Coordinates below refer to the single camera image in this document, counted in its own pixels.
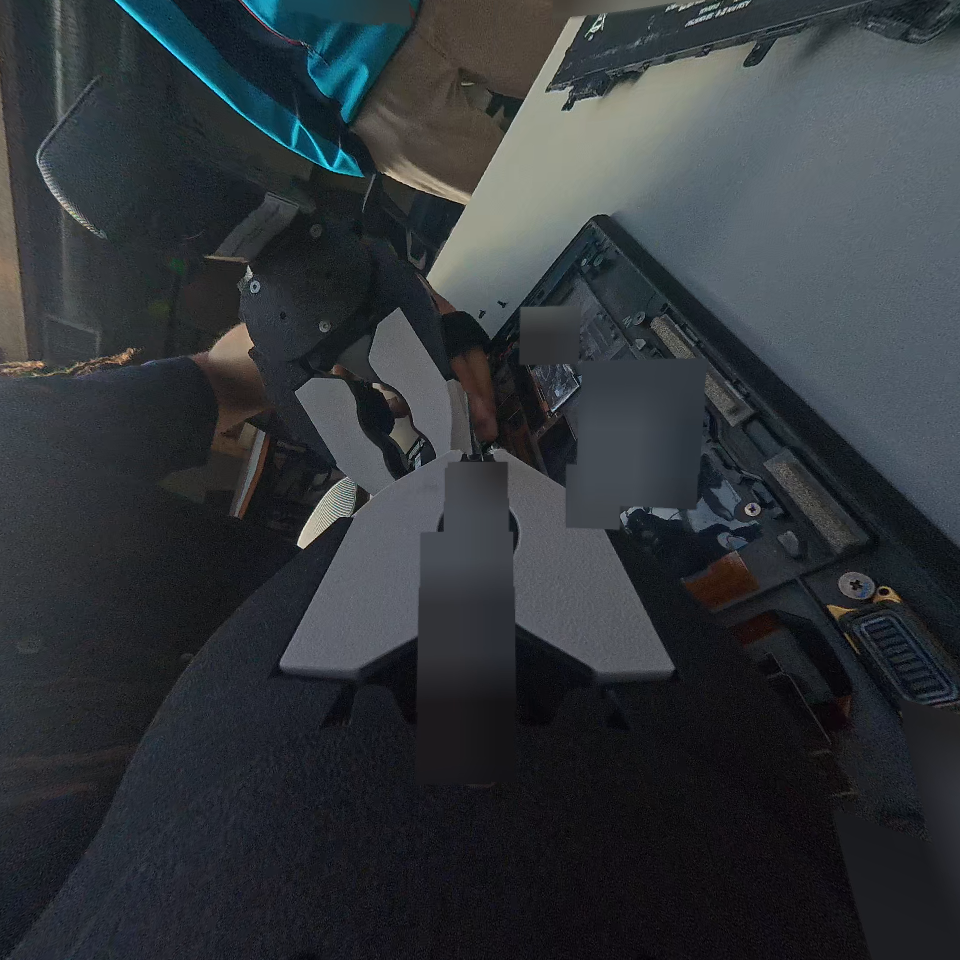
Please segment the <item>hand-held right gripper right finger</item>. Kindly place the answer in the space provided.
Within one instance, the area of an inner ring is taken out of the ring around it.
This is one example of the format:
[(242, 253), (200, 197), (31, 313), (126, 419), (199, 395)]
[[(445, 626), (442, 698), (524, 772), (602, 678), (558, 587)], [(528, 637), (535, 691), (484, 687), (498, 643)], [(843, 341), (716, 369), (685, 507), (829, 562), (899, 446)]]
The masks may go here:
[(667, 680), (675, 667), (605, 530), (567, 526), (566, 491), (509, 456), (515, 620), (602, 685)]

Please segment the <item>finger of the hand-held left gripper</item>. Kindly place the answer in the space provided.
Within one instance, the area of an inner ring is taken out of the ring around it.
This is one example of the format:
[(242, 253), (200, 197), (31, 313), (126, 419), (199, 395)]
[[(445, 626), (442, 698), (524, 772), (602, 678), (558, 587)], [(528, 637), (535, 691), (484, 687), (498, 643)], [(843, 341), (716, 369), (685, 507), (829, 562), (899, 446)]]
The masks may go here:
[(369, 365), (376, 381), (398, 394), (410, 409), (420, 451), (435, 458), (454, 449), (454, 401), (445, 378), (401, 308), (383, 318), (373, 333)]
[(399, 450), (389, 435), (364, 425), (354, 386), (338, 377), (316, 377), (295, 396), (337, 469), (374, 497), (398, 479), (398, 462), (391, 456)]

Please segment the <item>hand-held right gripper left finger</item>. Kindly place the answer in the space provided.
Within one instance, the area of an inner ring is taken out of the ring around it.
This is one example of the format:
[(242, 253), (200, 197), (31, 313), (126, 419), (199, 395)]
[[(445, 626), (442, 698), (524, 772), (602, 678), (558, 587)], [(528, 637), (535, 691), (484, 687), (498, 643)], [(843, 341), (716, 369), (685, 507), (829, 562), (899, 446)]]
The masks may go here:
[(279, 660), (282, 673), (361, 682), (418, 632), (421, 538), (436, 533), (450, 454), (373, 496), (339, 548)]

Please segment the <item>black laptop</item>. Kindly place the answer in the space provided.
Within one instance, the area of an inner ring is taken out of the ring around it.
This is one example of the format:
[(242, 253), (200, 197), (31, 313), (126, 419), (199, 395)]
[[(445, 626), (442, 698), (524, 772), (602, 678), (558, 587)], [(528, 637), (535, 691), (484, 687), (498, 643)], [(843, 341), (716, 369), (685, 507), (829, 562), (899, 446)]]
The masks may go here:
[(958, 547), (666, 267), (598, 215), (522, 306), (576, 311), (582, 362), (704, 362), (697, 502), (621, 528), (743, 646), (778, 644), (817, 733), (958, 714)]

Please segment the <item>person's left hand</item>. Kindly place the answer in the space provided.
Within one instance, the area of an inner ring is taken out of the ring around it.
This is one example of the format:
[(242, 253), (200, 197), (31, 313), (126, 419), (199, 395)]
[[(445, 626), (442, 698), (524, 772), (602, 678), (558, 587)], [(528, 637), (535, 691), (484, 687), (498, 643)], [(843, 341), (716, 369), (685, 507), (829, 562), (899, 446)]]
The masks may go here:
[[(216, 435), (274, 409), (250, 355), (253, 347), (246, 326), (240, 323), (227, 331), (209, 351), (192, 357), (206, 376), (217, 402)], [(452, 357), (450, 367), (466, 394), (475, 436), (482, 443), (493, 442), (498, 438), (497, 405), (486, 351), (482, 346), (474, 345)]]

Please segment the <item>mesh office chair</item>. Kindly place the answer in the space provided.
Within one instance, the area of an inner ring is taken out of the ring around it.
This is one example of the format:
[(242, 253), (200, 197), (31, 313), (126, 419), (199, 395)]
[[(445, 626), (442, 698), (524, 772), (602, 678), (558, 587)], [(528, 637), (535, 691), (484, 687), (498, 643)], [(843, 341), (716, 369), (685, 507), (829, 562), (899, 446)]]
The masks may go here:
[(311, 511), (296, 538), (296, 546), (306, 549), (334, 522), (352, 517), (368, 499), (366, 491), (349, 477), (338, 480)]

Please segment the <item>black office chair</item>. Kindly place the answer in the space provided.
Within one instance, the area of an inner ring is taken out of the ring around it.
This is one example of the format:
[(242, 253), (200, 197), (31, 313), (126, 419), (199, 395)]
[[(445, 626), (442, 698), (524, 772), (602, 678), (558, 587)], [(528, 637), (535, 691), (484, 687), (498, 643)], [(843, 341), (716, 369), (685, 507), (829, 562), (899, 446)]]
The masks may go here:
[(116, 247), (213, 254), (265, 198), (189, 126), (176, 104), (137, 83), (93, 78), (39, 145), (60, 206)]

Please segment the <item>person's dark clothing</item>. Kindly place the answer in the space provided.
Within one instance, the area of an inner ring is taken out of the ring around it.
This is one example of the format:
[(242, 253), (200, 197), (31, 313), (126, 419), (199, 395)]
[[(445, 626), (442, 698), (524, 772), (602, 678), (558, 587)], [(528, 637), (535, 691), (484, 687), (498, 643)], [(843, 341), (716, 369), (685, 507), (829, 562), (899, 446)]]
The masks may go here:
[(190, 359), (2, 383), (2, 760), (131, 747), (296, 547), (162, 488), (218, 420)]

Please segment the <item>black laptop battery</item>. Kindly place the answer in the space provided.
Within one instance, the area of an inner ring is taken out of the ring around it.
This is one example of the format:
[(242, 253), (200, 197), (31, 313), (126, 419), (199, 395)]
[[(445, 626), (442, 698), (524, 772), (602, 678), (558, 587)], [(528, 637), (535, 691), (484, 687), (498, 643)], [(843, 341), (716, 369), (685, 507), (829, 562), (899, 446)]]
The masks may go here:
[(851, 26), (882, 38), (923, 44), (958, 19), (957, 1), (672, 2), (583, 18), (547, 92), (565, 92), (564, 112), (601, 98), (655, 66), (750, 45), (743, 61), (758, 65), (778, 40), (806, 30)]

